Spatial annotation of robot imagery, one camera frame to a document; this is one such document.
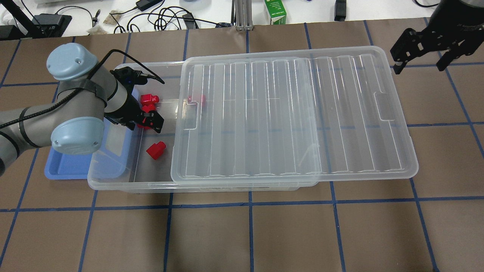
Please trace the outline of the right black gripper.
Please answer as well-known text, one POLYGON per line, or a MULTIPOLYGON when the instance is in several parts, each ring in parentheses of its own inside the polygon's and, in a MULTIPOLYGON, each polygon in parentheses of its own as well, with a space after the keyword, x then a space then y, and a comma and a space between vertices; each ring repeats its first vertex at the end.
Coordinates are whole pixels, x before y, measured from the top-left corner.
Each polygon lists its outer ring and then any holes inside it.
POLYGON ((430 48, 449 48, 437 62, 444 71, 462 55, 471 55, 471 47, 483 42, 484 2, 482 0, 442 0, 429 19, 427 40, 421 32, 405 29, 389 50, 395 74, 401 74, 408 62, 430 52, 430 48))

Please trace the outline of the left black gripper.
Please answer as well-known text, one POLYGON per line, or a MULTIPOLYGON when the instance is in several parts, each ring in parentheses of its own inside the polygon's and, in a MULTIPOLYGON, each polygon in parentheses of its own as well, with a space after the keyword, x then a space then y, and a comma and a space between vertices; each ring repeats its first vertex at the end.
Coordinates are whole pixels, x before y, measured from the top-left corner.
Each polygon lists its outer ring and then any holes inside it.
POLYGON ((125 126, 134 131, 138 117, 138 125, 144 129, 152 129, 160 134, 164 125, 163 117, 156 110, 142 112, 140 104, 128 91, 116 91, 104 108, 104 117, 113 124, 125 126))

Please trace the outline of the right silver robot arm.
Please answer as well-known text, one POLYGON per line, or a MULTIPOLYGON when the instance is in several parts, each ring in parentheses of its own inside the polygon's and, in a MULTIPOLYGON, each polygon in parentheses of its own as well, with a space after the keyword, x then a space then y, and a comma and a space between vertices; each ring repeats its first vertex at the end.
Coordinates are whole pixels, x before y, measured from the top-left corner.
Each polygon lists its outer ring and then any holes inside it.
POLYGON ((474 54, 481 46, 483 24, 482 0, 442 0, 425 29, 405 29, 390 49, 394 72, 400 74, 408 62, 437 51, 444 51, 436 64, 439 71, 444 71, 451 62, 474 54))

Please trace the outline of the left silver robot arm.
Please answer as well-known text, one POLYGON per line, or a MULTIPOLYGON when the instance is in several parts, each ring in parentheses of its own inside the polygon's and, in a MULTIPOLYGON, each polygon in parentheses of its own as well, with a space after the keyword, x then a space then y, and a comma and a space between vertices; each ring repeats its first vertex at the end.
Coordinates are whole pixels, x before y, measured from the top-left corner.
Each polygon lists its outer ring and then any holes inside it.
POLYGON ((100 149, 104 120, 130 130, 142 126, 160 133, 163 117, 144 111, 132 94, 136 85, 164 80, 135 60, 131 67, 108 70, 106 60, 123 51, 112 49, 101 59, 79 43, 54 49, 47 58, 48 72, 59 81, 55 103, 1 112, 0 167, 4 174, 26 150, 52 147, 67 155, 86 155, 100 149))

